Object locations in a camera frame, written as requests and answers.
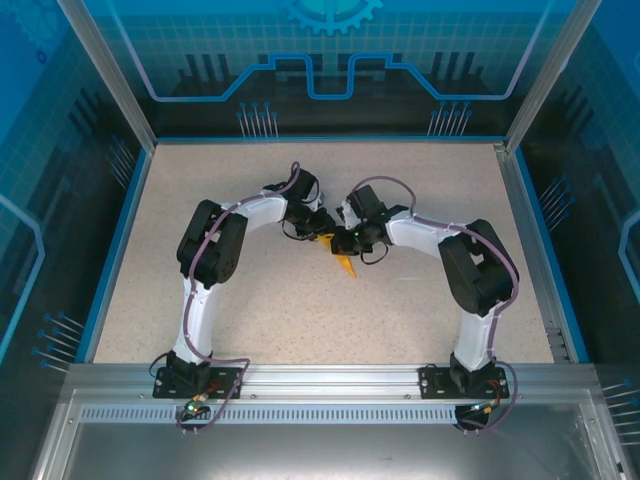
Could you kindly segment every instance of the beige work surface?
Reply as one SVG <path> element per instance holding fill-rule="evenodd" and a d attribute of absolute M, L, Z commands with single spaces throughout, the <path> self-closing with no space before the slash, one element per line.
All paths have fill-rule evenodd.
<path fill-rule="evenodd" d="M 496 348 L 512 362 L 551 362 L 540 311 L 491 145 L 278 143 L 159 145 L 152 160 L 95 362 L 148 363 L 170 350 L 181 321 L 175 253 L 198 203 L 225 203 L 286 180 L 297 160 L 320 181 L 333 210 L 362 178 L 393 175 L 418 196 L 423 216 L 489 220 L 520 270 L 517 302 L 498 326 Z M 400 187 L 378 196 L 408 205 Z M 268 225 L 245 238 L 213 328 L 218 357 L 263 364 L 448 362 L 460 310 L 439 260 L 393 247 L 375 266 L 353 260 L 352 279 L 319 243 Z"/>

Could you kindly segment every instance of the robotic arm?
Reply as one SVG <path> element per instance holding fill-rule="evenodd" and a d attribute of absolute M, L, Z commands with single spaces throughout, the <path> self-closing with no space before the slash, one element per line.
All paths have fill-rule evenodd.
<path fill-rule="evenodd" d="M 195 290 L 189 278 L 191 264 L 216 219 L 233 204 L 218 205 L 203 200 L 191 218 L 178 247 L 177 258 L 184 276 L 183 314 L 188 315 L 187 330 L 192 348 L 186 342 L 181 325 L 176 343 L 167 355 L 167 368 L 180 380 L 187 395 L 207 388 L 209 364 L 193 349 L 201 355 L 212 353 L 211 333 L 218 295 L 236 270 L 244 236 L 263 225 L 283 221 L 294 225 L 299 237 L 309 240 L 335 228 L 334 220 L 322 207 L 324 198 L 315 176 L 300 169 L 295 183 L 282 194 L 274 194 L 284 184 L 265 186 L 259 195 L 226 216 L 196 265 Z M 187 301 L 191 296 L 193 299 L 187 312 Z"/>
<path fill-rule="evenodd" d="M 193 296 L 186 312 L 192 345 L 188 345 L 181 327 L 167 356 L 167 368 L 186 387 L 186 395 L 208 388 L 210 365 L 194 350 L 201 355 L 212 353 L 211 333 L 217 297 L 222 284 L 235 272 L 245 234 L 263 225 L 283 221 L 295 227 L 299 239 L 313 240 L 319 235 L 333 234 L 331 251 L 335 255 L 363 256 L 372 253 L 373 246 L 382 242 L 386 248 L 393 245 L 411 247 L 441 259 L 451 293 L 462 309 L 460 335 L 451 354 L 450 379 L 447 381 L 453 382 L 462 396 L 473 395 L 478 386 L 486 389 L 487 374 L 490 376 L 495 368 L 490 351 L 496 311 L 510 299 L 514 287 L 504 259 L 517 276 L 515 266 L 491 225 L 477 220 L 458 228 L 454 224 L 447 227 L 421 219 L 405 206 L 387 209 L 367 185 L 342 202 L 337 211 L 344 226 L 336 226 L 323 207 L 323 195 L 311 173 L 300 170 L 289 189 L 274 194 L 283 185 L 264 187 L 259 195 L 235 206 L 233 213 L 226 216 L 196 265 L 195 289 L 189 279 L 189 269 L 196 252 L 216 219 L 233 204 L 202 201 L 180 242 L 177 257 L 184 276 L 183 312 L 187 311 L 187 302 Z M 502 261 L 464 232 L 475 232 L 488 240 L 499 250 Z"/>
<path fill-rule="evenodd" d="M 422 220 L 407 207 L 387 209 L 370 186 L 352 192 L 338 214 L 345 226 L 337 227 L 332 253 L 363 255 L 373 245 L 410 247 L 442 260 L 449 288 L 462 309 L 458 343 L 451 354 L 450 377 L 462 395 L 484 386 L 494 368 L 490 351 L 496 311 L 511 298 L 513 282 L 503 263 L 485 245 L 460 230 L 475 232 L 493 244 L 517 270 L 493 227 L 485 220 L 442 228 L 438 222 Z"/>

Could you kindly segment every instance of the yellow object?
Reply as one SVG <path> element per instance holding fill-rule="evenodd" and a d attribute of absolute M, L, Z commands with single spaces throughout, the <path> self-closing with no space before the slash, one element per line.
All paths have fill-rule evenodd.
<path fill-rule="evenodd" d="M 333 233 L 329 233 L 327 235 L 318 235 L 318 240 L 322 242 L 322 244 L 331 251 L 331 239 L 333 238 Z M 353 269 L 353 265 L 351 265 L 351 258 L 348 255 L 334 255 L 342 268 L 344 268 L 352 278 L 356 278 L 356 272 Z"/>

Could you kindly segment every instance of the cable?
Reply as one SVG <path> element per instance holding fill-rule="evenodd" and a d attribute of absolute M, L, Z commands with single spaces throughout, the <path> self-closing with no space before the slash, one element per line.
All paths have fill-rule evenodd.
<path fill-rule="evenodd" d="M 382 260 L 384 260 L 384 257 L 387 256 L 387 253 L 389 253 L 389 246 L 386 243 L 383 243 L 383 245 L 384 245 L 385 251 L 380 258 L 374 260 L 373 262 L 367 262 L 364 259 L 364 252 L 360 252 L 360 261 L 365 265 L 375 265 L 376 263 L 380 263 Z"/>
<path fill-rule="evenodd" d="M 310 203 L 315 202 L 318 199 L 318 197 L 320 196 L 320 182 L 318 181 L 317 178 L 316 178 L 315 182 L 313 182 L 313 184 L 316 186 L 316 196 L 313 197 L 311 200 L 307 200 L 306 202 L 305 201 L 300 202 L 303 205 L 309 205 Z"/>
<path fill-rule="evenodd" d="M 295 237 L 293 235 L 291 235 L 290 233 L 287 233 L 287 231 L 284 229 L 284 220 L 282 222 L 280 222 L 282 224 L 282 233 L 284 233 L 284 236 L 287 238 L 290 238 L 291 240 L 296 240 L 298 242 L 304 242 L 306 240 L 310 240 L 311 238 L 315 237 L 317 234 L 315 233 L 310 233 L 309 235 L 305 235 L 304 237 Z"/>
<path fill-rule="evenodd" d="M 158 355 L 155 360 L 153 362 L 151 362 L 151 365 L 149 365 L 149 375 L 151 375 L 151 377 L 153 377 L 153 379 L 155 380 L 156 376 L 151 373 L 151 369 L 153 367 L 155 367 L 156 363 L 158 363 L 160 360 L 162 360 L 164 357 L 166 357 L 167 355 L 169 355 L 169 352 L 165 352 L 163 354 Z"/>
<path fill-rule="evenodd" d="M 388 180 L 390 182 L 397 183 L 398 185 L 404 187 L 404 189 L 407 192 L 409 192 L 409 195 L 411 195 L 411 205 L 409 207 L 409 212 L 411 213 L 412 218 L 417 223 L 421 223 L 422 225 L 426 225 L 426 226 L 432 227 L 432 228 L 437 228 L 437 229 L 440 229 L 440 230 L 453 230 L 454 232 L 463 233 L 465 235 L 470 236 L 471 238 L 475 239 L 476 241 L 482 243 L 485 247 L 487 247 L 489 249 L 489 251 L 491 253 L 493 253 L 493 255 L 495 255 L 495 257 L 500 261 L 500 263 L 502 263 L 502 265 L 505 267 L 505 269 L 509 273 L 509 277 L 511 278 L 511 283 L 513 285 L 513 287 L 512 287 L 513 290 L 511 292 L 511 297 L 506 302 L 504 302 L 503 304 L 499 305 L 495 309 L 495 311 L 493 312 L 493 317 L 491 319 L 491 327 L 489 329 L 489 337 L 488 337 L 488 341 L 487 341 L 487 353 L 489 355 L 490 360 L 493 361 L 493 363 L 495 363 L 496 365 L 504 365 L 511 372 L 511 375 L 513 376 L 513 396 L 511 397 L 511 401 L 509 402 L 509 405 L 507 406 L 507 409 L 504 412 L 504 414 L 498 420 L 496 420 L 493 424 L 491 424 L 490 426 L 485 427 L 485 428 L 482 429 L 483 431 L 487 431 L 487 432 L 491 431 L 491 430 L 493 430 L 495 428 L 495 426 L 501 424 L 507 418 L 507 416 L 511 413 L 511 411 L 515 407 L 516 398 L 518 396 L 518 377 L 516 375 L 515 370 L 507 362 L 499 361 L 496 358 L 496 356 L 494 355 L 494 353 L 493 353 L 493 342 L 494 342 L 494 339 L 495 339 L 496 328 L 497 328 L 497 325 L 498 325 L 498 320 L 500 319 L 500 315 L 509 306 L 511 306 L 511 304 L 513 304 L 513 302 L 516 301 L 516 298 L 518 298 L 518 293 L 520 291 L 520 282 L 518 280 L 518 274 L 516 273 L 515 267 L 509 261 L 507 256 L 500 251 L 500 249 L 498 247 L 496 247 L 493 243 L 491 243 L 488 239 L 486 239 L 485 237 L 483 237 L 479 233 L 476 233 L 476 232 L 474 232 L 474 231 L 472 231 L 472 230 L 470 230 L 470 229 L 468 229 L 468 228 L 466 228 L 464 226 L 461 226 L 461 225 L 447 224 L 447 223 L 437 222 L 435 220 L 427 220 L 425 218 L 422 218 L 422 217 L 419 217 L 418 215 L 416 215 L 414 213 L 414 207 L 415 207 L 415 205 L 417 203 L 416 194 L 411 189 L 411 187 L 409 187 L 409 185 L 404 183 L 402 180 L 399 180 L 397 178 L 390 177 L 390 176 L 387 176 L 387 175 L 376 175 L 376 176 L 373 176 L 373 177 L 367 177 L 364 180 L 361 180 L 360 182 L 358 182 L 358 184 L 355 187 L 353 187 L 353 189 L 351 190 L 351 193 L 356 191 L 358 188 L 360 188 L 365 183 L 368 183 L 368 182 L 370 182 L 372 180 Z"/>
<path fill-rule="evenodd" d="M 411 213 L 411 216 L 413 217 L 413 219 L 416 222 L 422 223 L 423 225 L 427 225 L 429 227 L 438 228 L 438 229 L 441 229 L 441 230 L 453 230 L 455 232 L 464 233 L 466 235 L 469 235 L 471 238 L 474 238 L 475 240 L 477 240 L 478 242 L 480 242 L 484 246 L 486 246 L 491 251 L 491 253 L 493 253 L 496 256 L 496 258 L 500 261 L 500 263 L 502 263 L 502 265 L 506 268 L 507 272 L 509 273 L 509 277 L 511 277 L 511 282 L 512 282 L 512 285 L 513 285 L 513 291 L 511 293 L 511 298 L 509 298 L 509 300 L 507 300 L 505 303 L 503 303 L 502 305 L 498 306 L 498 308 L 496 308 L 496 310 L 495 310 L 495 312 L 493 314 L 493 319 L 491 321 L 491 328 L 489 330 L 489 341 L 488 341 L 487 345 L 488 345 L 489 357 L 490 358 L 495 358 L 495 356 L 493 355 L 493 341 L 494 341 L 495 334 L 496 334 L 496 327 L 497 327 L 498 319 L 500 318 L 500 314 L 505 309 L 507 309 L 513 302 L 516 301 L 516 298 L 518 297 L 518 293 L 520 291 L 518 275 L 516 274 L 515 268 L 513 267 L 513 265 L 509 261 L 509 259 L 506 257 L 506 255 L 504 255 L 498 249 L 498 247 L 496 247 L 493 243 L 491 243 L 489 240 L 484 238 L 479 233 L 476 233 L 476 232 L 474 232 L 472 230 L 469 230 L 468 228 L 463 227 L 461 225 L 442 223 L 442 222 L 437 222 L 437 221 L 434 221 L 434 220 L 427 220 L 425 218 L 421 218 L 418 215 L 416 215 L 414 213 L 414 208 L 415 208 L 416 203 L 417 203 L 417 197 L 416 197 L 415 192 L 413 191 L 413 189 L 409 185 L 407 185 L 402 180 L 399 180 L 399 179 L 397 179 L 395 177 L 390 177 L 388 175 L 374 175 L 372 177 L 367 177 L 367 178 L 365 178 L 363 180 L 360 180 L 356 184 L 356 186 L 353 187 L 353 189 L 351 189 L 351 193 L 355 192 L 358 188 L 360 188 L 365 183 L 369 183 L 369 182 L 371 182 L 373 180 L 387 180 L 389 182 L 393 182 L 393 183 L 396 183 L 396 184 L 402 186 L 409 193 L 409 195 L 411 195 L 411 205 L 409 206 L 409 213 Z"/>
<path fill-rule="evenodd" d="M 493 243 L 491 243 L 489 240 L 484 238 L 479 233 L 469 230 L 464 226 L 455 225 L 453 223 L 448 224 L 448 223 L 437 222 L 435 220 L 427 220 L 425 218 L 419 217 L 418 215 L 413 215 L 413 219 L 416 222 L 426 225 L 428 227 L 438 228 L 441 230 L 453 230 L 454 232 L 464 233 L 465 235 L 468 235 L 471 238 L 474 238 L 478 242 L 482 243 L 485 247 L 487 247 L 489 251 L 491 251 L 491 253 L 493 253 L 496 256 L 496 258 L 500 261 L 500 263 L 502 263 L 502 265 L 505 267 L 505 269 L 509 273 L 509 277 L 511 277 L 511 283 L 513 285 L 511 298 L 509 298 L 506 302 L 504 302 L 502 305 L 499 305 L 498 308 L 495 309 L 495 311 L 493 312 L 493 318 L 491 320 L 491 328 L 489 329 L 487 351 L 489 352 L 489 358 L 491 359 L 495 358 L 493 354 L 493 341 L 496 335 L 496 327 L 498 324 L 498 319 L 500 318 L 500 314 L 502 314 L 504 310 L 506 310 L 513 302 L 516 301 L 516 298 L 518 298 L 518 293 L 520 292 L 520 283 L 518 280 L 518 274 L 516 273 L 514 266 L 509 261 L 507 256 L 498 249 L 498 247 L 496 247 Z"/>
<path fill-rule="evenodd" d="M 287 181 L 287 183 L 282 188 L 280 188 L 278 190 L 275 190 L 273 192 L 265 193 L 265 194 L 252 195 L 251 197 L 247 197 L 247 198 L 245 198 L 243 200 L 240 200 L 238 203 L 236 203 L 234 205 L 231 205 L 228 209 L 226 209 L 224 212 L 222 212 L 216 218 L 216 220 L 213 223 L 211 229 L 209 230 L 209 232 L 205 236 L 204 240 L 202 241 L 202 244 L 198 248 L 198 251 L 196 252 L 195 256 L 193 257 L 193 260 L 191 261 L 191 265 L 189 266 L 189 282 L 191 284 L 191 294 L 187 297 L 187 302 L 186 302 L 186 305 L 185 305 L 185 308 L 184 308 L 184 315 L 182 317 L 182 333 L 183 333 L 184 341 L 185 341 L 187 347 L 189 348 L 191 353 L 193 353 L 196 357 L 198 357 L 199 359 L 201 359 L 201 360 L 203 360 L 203 361 L 205 361 L 207 363 L 210 363 L 210 364 L 230 365 L 230 364 L 235 364 L 235 363 L 244 363 L 244 367 L 242 367 L 242 370 L 240 371 L 240 374 L 238 375 L 236 380 L 233 382 L 233 386 L 232 386 L 232 388 L 229 389 L 229 394 L 224 399 L 224 402 L 220 406 L 220 409 L 218 410 L 218 412 L 211 418 L 211 420 L 209 420 L 208 423 L 206 423 L 205 425 L 203 425 L 199 429 L 194 429 L 193 432 L 196 433 L 196 434 L 197 434 L 198 431 L 203 431 L 203 430 L 206 430 L 208 428 L 211 428 L 218 421 L 218 419 L 222 416 L 222 413 L 224 412 L 225 408 L 229 404 L 229 401 L 231 400 L 231 397 L 233 396 L 233 394 L 236 392 L 236 390 L 238 389 L 238 387 L 242 383 L 242 379 L 244 378 L 244 375 L 247 373 L 247 370 L 249 369 L 249 365 L 251 364 L 251 360 L 249 358 L 234 358 L 234 359 L 231 359 L 231 360 L 222 360 L 222 359 L 217 359 L 217 358 L 213 358 L 213 357 L 208 357 L 208 356 L 203 355 L 202 353 L 198 352 L 198 350 L 196 349 L 196 347 L 193 344 L 193 342 L 191 342 L 191 338 L 190 338 L 190 335 L 189 335 L 189 312 L 191 311 L 191 304 L 193 303 L 193 298 L 194 298 L 194 296 L 196 294 L 196 291 L 197 291 L 197 285 L 196 285 L 196 279 L 195 279 L 196 265 L 200 261 L 200 258 L 202 257 L 205 249 L 207 248 L 207 245 L 209 244 L 209 242 L 211 241 L 211 239 L 213 238 L 215 233 L 218 231 L 218 229 L 220 228 L 220 225 L 222 224 L 222 222 L 224 221 L 225 218 L 227 218 L 231 213 L 233 213 L 240 206 L 242 206 L 243 204 L 245 204 L 247 202 L 251 202 L 253 200 L 259 200 L 261 198 L 275 197 L 275 196 L 278 196 L 278 195 L 286 192 L 298 180 L 299 176 L 300 176 L 300 163 L 299 162 L 293 162 L 291 164 L 291 176 L 289 177 L 289 180 Z M 178 418 L 176 420 L 176 426 L 178 428 L 181 428 L 183 430 L 183 432 L 187 432 L 187 431 L 190 431 L 190 430 L 186 430 L 184 428 L 184 425 L 182 423 L 183 415 L 184 415 L 184 412 L 182 412 L 178 416 Z"/>
<path fill-rule="evenodd" d="M 416 197 L 416 193 L 411 189 L 409 185 L 407 185 L 402 180 L 399 180 L 395 177 L 390 177 L 388 175 L 374 175 L 373 177 L 367 177 L 364 180 L 360 180 L 358 184 L 351 189 L 351 193 L 355 192 L 358 188 L 360 188 L 365 183 L 372 182 L 373 180 L 387 180 L 389 182 L 397 183 L 401 187 L 404 187 L 404 189 L 407 192 L 409 192 L 409 195 L 411 195 L 411 205 L 409 206 L 409 212 L 411 213 L 411 215 L 413 215 L 413 210 L 416 208 L 418 197 Z"/>

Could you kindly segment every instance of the mounting plate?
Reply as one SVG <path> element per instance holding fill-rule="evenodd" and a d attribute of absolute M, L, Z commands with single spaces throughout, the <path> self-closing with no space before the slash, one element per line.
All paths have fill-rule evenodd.
<path fill-rule="evenodd" d="M 462 395 L 458 386 L 453 383 L 450 375 L 450 367 L 437 367 L 427 365 L 418 369 L 418 384 L 420 386 L 420 396 L 423 400 L 455 400 L 455 399 L 478 399 L 492 400 L 496 397 L 495 390 L 489 386 L 488 380 L 497 380 L 500 383 L 500 398 L 509 398 L 509 385 L 504 369 L 494 367 L 488 369 L 482 378 L 478 378 L 478 387 Z"/>
<path fill-rule="evenodd" d="M 213 382 L 219 382 L 220 387 L 209 394 L 209 399 L 227 398 L 229 391 L 233 387 L 233 382 L 240 375 L 241 368 L 235 367 L 211 367 L 209 369 L 209 380 L 207 385 Z M 232 399 L 240 398 L 240 385 L 233 393 Z M 156 382 L 153 386 L 153 398 L 192 398 L 202 393 L 184 382 L 179 381 L 171 370 L 167 367 L 158 369 L 156 374 Z"/>

